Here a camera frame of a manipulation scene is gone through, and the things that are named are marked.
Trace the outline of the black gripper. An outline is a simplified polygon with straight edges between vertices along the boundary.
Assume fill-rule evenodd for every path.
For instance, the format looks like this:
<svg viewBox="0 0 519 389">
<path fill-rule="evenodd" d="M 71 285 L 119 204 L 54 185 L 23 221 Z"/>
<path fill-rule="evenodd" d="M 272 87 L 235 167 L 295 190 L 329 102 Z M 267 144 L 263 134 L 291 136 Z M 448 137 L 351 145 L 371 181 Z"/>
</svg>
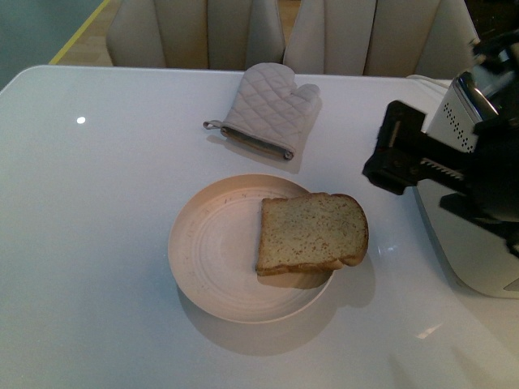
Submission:
<svg viewBox="0 0 519 389">
<path fill-rule="evenodd" d="M 432 180 L 458 193 L 440 206 L 501 237 L 518 254 L 518 119 L 495 118 L 474 127 L 477 143 L 466 154 L 422 132 L 425 113 L 399 101 L 386 109 L 375 149 L 362 174 L 395 195 Z"/>
</svg>

